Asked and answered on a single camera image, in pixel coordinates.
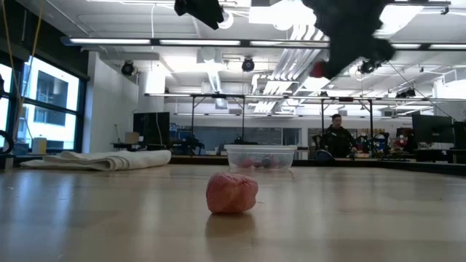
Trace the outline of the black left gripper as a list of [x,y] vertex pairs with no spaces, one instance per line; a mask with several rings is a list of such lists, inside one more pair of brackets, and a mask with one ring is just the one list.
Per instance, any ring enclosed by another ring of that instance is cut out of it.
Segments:
[[174,10],[178,16],[189,14],[213,30],[219,29],[224,21],[218,0],[175,0]]

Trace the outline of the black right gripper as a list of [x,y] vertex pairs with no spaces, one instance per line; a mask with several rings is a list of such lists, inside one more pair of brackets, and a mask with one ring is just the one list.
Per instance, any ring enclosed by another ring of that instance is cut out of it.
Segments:
[[330,40],[328,61],[323,61],[323,75],[332,79],[361,57],[383,63],[391,60],[394,54],[395,48],[386,39],[378,39],[372,35],[334,36]]

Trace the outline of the clear plastic tupperware container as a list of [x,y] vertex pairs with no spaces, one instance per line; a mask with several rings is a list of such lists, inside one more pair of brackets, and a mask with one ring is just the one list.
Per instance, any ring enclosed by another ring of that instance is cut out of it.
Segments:
[[286,170],[293,164],[294,155],[297,151],[297,146],[226,145],[224,148],[226,149],[229,166],[234,169],[242,169],[239,167],[239,163],[245,158],[251,158],[254,162],[257,162],[264,158],[271,158],[271,156],[278,155],[281,157],[282,168],[261,168],[266,170]]

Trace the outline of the person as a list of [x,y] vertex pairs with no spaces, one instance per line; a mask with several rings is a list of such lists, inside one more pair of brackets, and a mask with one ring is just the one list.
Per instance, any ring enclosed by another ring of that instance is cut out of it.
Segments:
[[334,114],[330,126],[322,135],[322,149],[330,153],[334,158],[345,158],[357,151],[356,141],[342,126],[340,114]]

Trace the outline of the blue office chair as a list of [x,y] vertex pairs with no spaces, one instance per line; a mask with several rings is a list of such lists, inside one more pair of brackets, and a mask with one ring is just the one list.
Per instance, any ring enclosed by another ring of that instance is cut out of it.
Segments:
[[315,143],[315,159],[318,161],[331,161],[333,156],[325,149],[323,137],[321,135],[314,135],[312,137]]

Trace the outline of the long ceiling light strip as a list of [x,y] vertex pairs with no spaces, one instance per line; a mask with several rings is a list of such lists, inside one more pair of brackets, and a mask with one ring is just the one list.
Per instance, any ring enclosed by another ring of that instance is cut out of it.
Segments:
[[[283,49],[328,49],[329,41],[250,40],[250,39],[157,39],[157,38],[75,38],[64,36],[66,46],[136,46],[136,47],[240,47]],[[466,52],[465,43],[393,42],[400,51]]]

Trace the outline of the wide black computer monitor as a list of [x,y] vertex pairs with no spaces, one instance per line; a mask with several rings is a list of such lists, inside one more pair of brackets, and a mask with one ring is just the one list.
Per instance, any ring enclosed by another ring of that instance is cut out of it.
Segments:
[[451,117],[416,114],[411,118],[417,143],[454,143]]

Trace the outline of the background black robot equipment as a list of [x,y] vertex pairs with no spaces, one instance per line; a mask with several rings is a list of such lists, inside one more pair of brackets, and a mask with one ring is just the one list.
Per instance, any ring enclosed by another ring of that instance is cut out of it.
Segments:
[[201,143],[194,136],[187,136],[180,140],[172,141],[172,153],[175,155],[200,155],[201,150],[205,148],[205,144]]

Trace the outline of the black monitor at room edge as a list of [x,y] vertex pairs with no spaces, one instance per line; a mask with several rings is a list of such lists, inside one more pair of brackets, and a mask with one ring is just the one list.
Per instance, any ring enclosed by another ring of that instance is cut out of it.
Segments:
[[454,147],[466,150],[466,122],[454,122]]

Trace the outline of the pink knobbly toy fruit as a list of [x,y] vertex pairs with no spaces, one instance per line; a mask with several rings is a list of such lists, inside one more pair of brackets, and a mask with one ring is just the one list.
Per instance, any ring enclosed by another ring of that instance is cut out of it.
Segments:
[[217,172],[212,175],[206,188],[209,211],[218,213],[244,213],[256,204],[257,182],[239,173]]

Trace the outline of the black framed window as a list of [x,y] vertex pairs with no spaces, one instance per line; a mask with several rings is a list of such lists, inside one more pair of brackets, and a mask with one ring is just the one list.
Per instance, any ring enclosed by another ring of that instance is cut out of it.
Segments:
[[37,138],[50,154],[81,150],[86,81],[37,57],[0,52],[0,82],[1,131],[29,151]]

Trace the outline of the folded white towel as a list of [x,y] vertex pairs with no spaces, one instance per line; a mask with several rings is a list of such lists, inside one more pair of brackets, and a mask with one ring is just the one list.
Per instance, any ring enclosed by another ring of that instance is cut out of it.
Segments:
[[94,154],[63,151],[58,155],[44,156],[42,159],[21,162],[20,166],[48,170],[97,170],[113,172],[163,166],[170,162],[171,156],[172,154],[168,150],[112,151]]

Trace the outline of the white cylindrical tub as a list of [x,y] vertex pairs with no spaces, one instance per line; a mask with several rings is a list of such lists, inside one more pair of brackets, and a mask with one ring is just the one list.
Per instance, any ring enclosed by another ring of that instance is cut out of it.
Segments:
[[47,153],[47,139],[44,137],[36,137],[32,139],[32,154],[43,155]]

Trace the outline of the silver ventilation duct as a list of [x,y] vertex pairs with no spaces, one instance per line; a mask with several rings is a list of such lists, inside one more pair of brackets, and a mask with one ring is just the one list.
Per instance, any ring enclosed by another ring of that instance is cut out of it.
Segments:
[[373,33],[379,39],[389,39],[405,28],[423,9],[419,4],[409,4],[408,0],[382,0],[384,8],[379,16],[382,23]]

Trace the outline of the black table edge rail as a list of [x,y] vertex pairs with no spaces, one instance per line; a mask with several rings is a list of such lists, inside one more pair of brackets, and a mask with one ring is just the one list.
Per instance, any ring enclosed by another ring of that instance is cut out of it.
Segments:
[[[228,159],[223,156],[173,156],[170,164],[194,165],[228,165]],[[404,170],[410,172],[428,172],[442,175],[456,175],[466,177],[466,164],[442,164],[429,162],[392,162],[377,159],[359,160],[294,160],[292,167],[354,167],[354,168],[384,168]]]

